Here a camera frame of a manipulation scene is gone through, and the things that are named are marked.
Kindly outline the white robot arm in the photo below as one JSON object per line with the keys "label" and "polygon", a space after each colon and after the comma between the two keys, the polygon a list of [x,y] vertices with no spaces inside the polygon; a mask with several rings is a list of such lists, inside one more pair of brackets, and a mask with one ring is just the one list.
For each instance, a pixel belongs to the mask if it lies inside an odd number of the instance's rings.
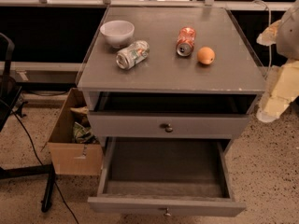
{"label": "white robot arm", "polygon": [[279,119],[299,97],[299,0],[259,34],[256,42],[268,48],[275,45],[277,53],[287,59],[281,66],[271,66],[266,75],[256,117],[268,123]]}

